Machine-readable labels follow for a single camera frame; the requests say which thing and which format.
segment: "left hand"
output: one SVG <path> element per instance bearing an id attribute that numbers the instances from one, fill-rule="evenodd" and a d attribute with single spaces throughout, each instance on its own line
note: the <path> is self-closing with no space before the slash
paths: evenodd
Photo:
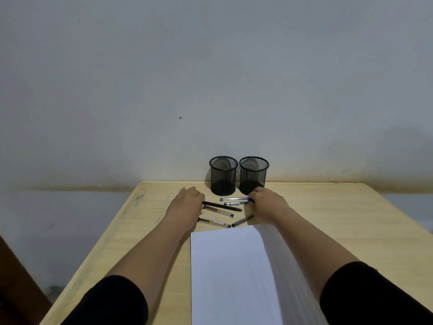
<path id="1" fill-rule="evenodd" d="M 204 194 L 195 187 L 183 187 L 179 194 L 171 201 L 165 212 L 164 221 L 176 226 L 176 229 L 186 233 L 197 222 L 204 201 Z"/>

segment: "pen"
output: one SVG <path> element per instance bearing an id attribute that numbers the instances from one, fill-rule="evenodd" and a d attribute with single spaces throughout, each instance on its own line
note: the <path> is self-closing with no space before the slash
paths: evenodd
<path id="1" fill-rule="evenodd" d="M 238 208 L 238 207 L 232 207 L 232 206 L 227 206 L 224 204 L 218 204 L 218 203 L 212 203 L 212 202 L 206 202 L 203 201 L 201 202 L 203 205 L 210 205 L 210 206 L 216 206 L 216 207 L 220 207 L 222 209 L 227 209 L 227 210 L 232 210 L 232 211 L 240 211 L 242 212 L 242 209 Z"/>
<path id="2" fill-rule="evenodd" d="M 224 205 L 245 205 L 248 203 L 249 201 L 239 201 L 239 202 L 224 203 Z"/>
<path id="3" fill-rule="evenodd" d="M 204 224 L 213 224 L 214 226 L 224 227 L 224 228 L 230 228 L 232 226 L 231 224 L 225 224 L 223 222 L 213 221 L 213 220 L 208 220 L 203 218 L 198 218 L 197 222 L 202 222 Z"/>
<path id="4" fill-rule="evenodd" d="M 207 205 L 205 205 L 203 207 L 203 209 L 209 210 L 209 211 L 212 211 L 212 212 L 215 212 L 215 213 L 219 213 L 219 214 L 222 214 L 222 215 L 226 215 L 227 217 L 231 217 L 231 218 L 233 218 L 235 216 L 233 213 L 228 213 L 228 212 L 225 212 L 223 210 L 218 210 L 218 209 L 216 209 L 214 207 L 207 206 Z"/>
<path id="5" fill-rule="evenodd" d="M 239 226 L 240 224 L 243 224 L 244 222 L 248 221 L 249 218 L 243 218 L 239 221 L 236 221 L 234 224 L 232 224 L 232 227 L 235 228 L 236 226 Z"/>
<path id="6" fill-rule="evenodd" d="M 221 202 L 223 201 L 253 201 L 251 197 L 224 197 L 219 199 Z"/>

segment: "black sleeve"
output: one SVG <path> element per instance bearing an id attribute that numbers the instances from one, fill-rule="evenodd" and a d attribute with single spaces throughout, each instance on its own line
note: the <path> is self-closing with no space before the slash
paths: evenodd
<path id="1" fill-rule="evenodd" d="M 125 277 L 114 275 L 96 283 L 62 325 L 144 325 L 148 317 L 146 299 L 137 285 Z"/>
<path id="2" fill-rule="evenodd" d="M 320 296 L 329 325 L 433 324 L 433 313 L 364 262 L 338 269 Z"/>

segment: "right hand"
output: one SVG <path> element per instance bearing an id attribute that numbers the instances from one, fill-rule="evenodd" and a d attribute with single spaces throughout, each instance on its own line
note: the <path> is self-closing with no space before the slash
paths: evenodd
<path id="1" fill-rule="evenodd" d="M 254 200 L 248 204 L 259 221 L 273 224 L 280 214 L 290 210 L 284 197 L 268 188 L 257 187 L 248 196 Z"/>

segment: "sheet of paper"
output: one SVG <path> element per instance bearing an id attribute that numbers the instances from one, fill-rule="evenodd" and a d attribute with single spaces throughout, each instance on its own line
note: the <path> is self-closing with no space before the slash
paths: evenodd
<path id="1" fill-rule="evenodd" d="M 260 224 L 191 234 L 192 325 L 325 325 L 278 231 Z"/>

